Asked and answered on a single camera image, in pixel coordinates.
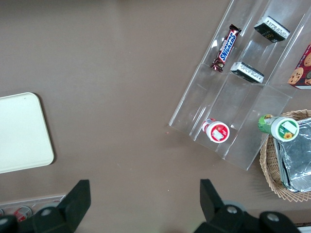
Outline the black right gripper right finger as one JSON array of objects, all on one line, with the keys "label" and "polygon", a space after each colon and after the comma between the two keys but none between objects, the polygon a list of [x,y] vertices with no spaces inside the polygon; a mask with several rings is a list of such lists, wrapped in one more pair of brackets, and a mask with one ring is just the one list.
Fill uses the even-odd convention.
[{"label": "black right gripper right finger", "polygon": [[235,204],[224,204],[211,180],[200,180],[200,205],[205,222],[196,233],[260,233],[259,220]]}]

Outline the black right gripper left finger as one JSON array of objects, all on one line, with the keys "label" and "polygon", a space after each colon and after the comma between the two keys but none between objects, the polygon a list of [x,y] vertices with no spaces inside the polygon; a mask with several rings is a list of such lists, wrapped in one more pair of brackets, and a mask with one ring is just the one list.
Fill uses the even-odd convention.
[{"label": "black right gripper left finger", "polygon": [[40,209],[21,222],[20,233],[73,233],[91,205],[90,182],[80,180],[57,206]]}]

